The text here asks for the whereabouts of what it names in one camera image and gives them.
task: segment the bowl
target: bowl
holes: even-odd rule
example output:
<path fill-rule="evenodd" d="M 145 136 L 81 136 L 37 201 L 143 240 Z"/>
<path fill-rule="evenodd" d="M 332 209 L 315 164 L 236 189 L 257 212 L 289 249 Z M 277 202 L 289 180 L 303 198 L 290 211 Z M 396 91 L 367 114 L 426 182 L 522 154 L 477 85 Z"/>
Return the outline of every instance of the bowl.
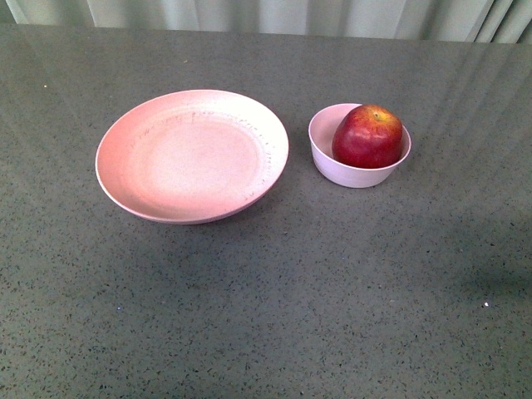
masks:
<path fill-rule="evenodd" d="M 314 164 L 326 178 L 344 187 L 363 189 L 383 182 L 410 153 L 411 138 L 402 127 L 401 158 L 395 164 L 377 169 L 356 168 L 333 159 L 333 137 L 338 125 L 347 113 L 360 104 L 336 104 L 318 112 L 308 125 L 308 136 L 312 146 Z"/>

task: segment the apple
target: apple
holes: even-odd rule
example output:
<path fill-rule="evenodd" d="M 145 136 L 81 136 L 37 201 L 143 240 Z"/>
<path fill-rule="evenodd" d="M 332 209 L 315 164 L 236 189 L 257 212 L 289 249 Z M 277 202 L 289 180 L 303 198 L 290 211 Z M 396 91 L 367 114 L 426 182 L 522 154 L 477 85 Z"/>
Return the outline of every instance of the apple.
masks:
<path fill-rule="evenodd" d="M 357 106 L 343 118 L 332 138 L 332 157 L 345 165 L 383 168 L 401 158 L 402 123 L 389 110 Z"/>

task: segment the table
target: table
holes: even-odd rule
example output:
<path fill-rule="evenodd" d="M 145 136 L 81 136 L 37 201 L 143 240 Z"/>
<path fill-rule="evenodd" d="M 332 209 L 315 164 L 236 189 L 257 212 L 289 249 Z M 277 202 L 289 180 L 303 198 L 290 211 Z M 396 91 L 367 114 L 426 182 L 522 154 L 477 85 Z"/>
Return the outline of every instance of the table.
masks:
<path fill-rule="evenodd" d="M 0 25 L 3 397 L 532 395 L 532 47 Z M 111 124 L 219 89 L 288 163 L 210 224 L 98 185 Z M 384 183 L 313 165 L 308 123 L 377 103 L 411 133 Z"/>

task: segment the curtain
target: curtain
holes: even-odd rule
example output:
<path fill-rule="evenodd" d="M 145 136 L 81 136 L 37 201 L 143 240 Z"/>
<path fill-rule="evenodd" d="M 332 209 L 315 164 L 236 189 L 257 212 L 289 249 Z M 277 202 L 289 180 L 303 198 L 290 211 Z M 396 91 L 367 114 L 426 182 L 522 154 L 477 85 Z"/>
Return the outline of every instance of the curtain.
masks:
<path fill-rule="evenodd" d="M 0 22 L 532 43 L 531 0 L 0 0 Z"/>

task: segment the plate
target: plate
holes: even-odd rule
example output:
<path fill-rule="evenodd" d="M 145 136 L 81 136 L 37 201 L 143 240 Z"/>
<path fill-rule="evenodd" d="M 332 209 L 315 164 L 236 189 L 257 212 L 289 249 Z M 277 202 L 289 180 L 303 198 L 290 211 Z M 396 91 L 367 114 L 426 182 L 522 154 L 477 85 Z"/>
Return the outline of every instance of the plate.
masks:
<path fill-rule="evenodd" d="M 132 214 L 199 224 L 262 198 L 287 158 L 286 130 L 263 104 L 228 91 L 179 91 L 112 125 L 96 152 L 96 176 Z"/>

